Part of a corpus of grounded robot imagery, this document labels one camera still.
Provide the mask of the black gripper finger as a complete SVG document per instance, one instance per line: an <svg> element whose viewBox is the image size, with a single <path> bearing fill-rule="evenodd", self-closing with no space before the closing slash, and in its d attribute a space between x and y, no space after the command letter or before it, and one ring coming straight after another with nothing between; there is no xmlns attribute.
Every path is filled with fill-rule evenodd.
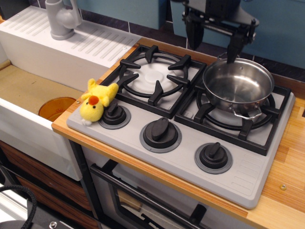
<svg viewBox="0 0 305 229"><path fill-rule="evenodd" d="M191 49L196 50L203 41L204 28L202 23L189 14L185 19L186 34Z"/></svg>
<svg viewBox="0 0 305 229"><path fill-rule="evenodd" d="M227 47L227 64L234 63L244 46L249 43L248 35L248 31L240 31L231 36L230 43Z"/></svg>

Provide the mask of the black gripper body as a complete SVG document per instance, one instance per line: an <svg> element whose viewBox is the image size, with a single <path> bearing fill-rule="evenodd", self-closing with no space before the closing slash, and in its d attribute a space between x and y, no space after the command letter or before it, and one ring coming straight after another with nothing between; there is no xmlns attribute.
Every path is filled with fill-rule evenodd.
<svg viewBox="0 0 305 229"><path fill-rule="evenodd" d="M184 6L182 18L191 14L196 17L205 29L227 36L236 32L248 31L248 38L255 37L259 20L241 7L240 0L179 0Z"/></svg>

